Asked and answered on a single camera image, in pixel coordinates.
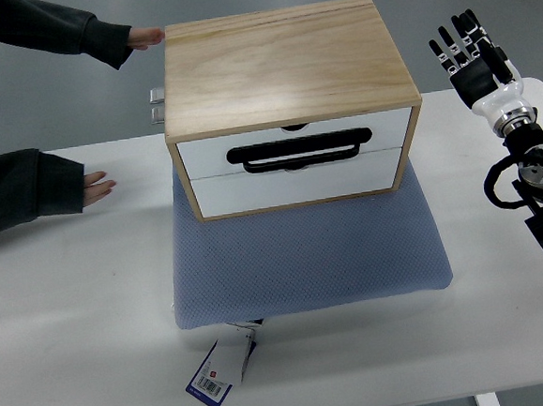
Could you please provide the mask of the person's hand on cabinet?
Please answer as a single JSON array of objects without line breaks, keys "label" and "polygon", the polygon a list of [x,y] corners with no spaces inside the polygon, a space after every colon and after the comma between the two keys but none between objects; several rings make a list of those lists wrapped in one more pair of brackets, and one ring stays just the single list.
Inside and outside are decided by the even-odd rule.
[{"label": "person's hand on cabinet", "polygon": [[159,27],[130,28],[127,47],[131,50],[146,51],[164,40],[165,32]]}]

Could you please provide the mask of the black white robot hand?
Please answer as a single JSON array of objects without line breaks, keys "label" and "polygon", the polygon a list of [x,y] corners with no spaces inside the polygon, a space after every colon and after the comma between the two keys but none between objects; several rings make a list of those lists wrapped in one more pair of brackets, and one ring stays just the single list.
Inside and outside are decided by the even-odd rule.
[{"label": "black white robot hand", "polygon": [[441,40],[430,40],[430,49],[465,106],[485,117],[501,138],[536,122],[536,109],[523,97],[521,75],[473,11],[467,8],[451,22],[460,40],[440,26]]}]

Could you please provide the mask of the person's hand on table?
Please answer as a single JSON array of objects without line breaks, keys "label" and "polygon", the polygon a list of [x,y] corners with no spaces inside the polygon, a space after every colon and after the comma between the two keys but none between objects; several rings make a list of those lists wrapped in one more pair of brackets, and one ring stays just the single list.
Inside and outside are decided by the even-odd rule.
[{"label": "person's hand on table", "polygon": [[83,207],[91,206],[107,197],[116,186],[116,181],[103,172],[86,174],[83,178]]}]

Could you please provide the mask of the dark sleeve upper forearm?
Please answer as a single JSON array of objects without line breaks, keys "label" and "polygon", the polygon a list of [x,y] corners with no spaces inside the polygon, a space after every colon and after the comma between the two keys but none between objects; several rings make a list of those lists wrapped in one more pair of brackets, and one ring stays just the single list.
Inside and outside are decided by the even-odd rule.
[{"label": "dark sleeve upper forearm", "polygon": [[57,54],[87,54],[120,69],[132,54],[131,26],[42,0],[0,0],[0,43]]}]

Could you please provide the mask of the dark sleeve lower forearm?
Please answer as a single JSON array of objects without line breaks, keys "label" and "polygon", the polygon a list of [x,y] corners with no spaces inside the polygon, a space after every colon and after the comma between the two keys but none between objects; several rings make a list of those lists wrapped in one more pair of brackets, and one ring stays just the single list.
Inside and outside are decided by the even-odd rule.
[{"label": "dark sleeve lower forearm", "polygon": [[83,211],[84,166],[30,148],[0,155],[0,232]]}]

